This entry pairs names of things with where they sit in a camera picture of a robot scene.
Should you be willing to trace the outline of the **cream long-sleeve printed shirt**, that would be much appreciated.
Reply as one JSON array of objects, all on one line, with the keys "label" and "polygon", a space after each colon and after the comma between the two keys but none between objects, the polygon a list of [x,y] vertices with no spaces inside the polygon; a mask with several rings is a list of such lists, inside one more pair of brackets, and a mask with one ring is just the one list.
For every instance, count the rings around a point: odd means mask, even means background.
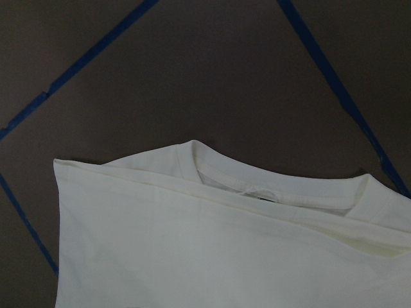
[{"label": "cream long-sleeve printed shirt", "polygon": [[409,307],[410,200],[198,141],[53,163],[57,307]]}]

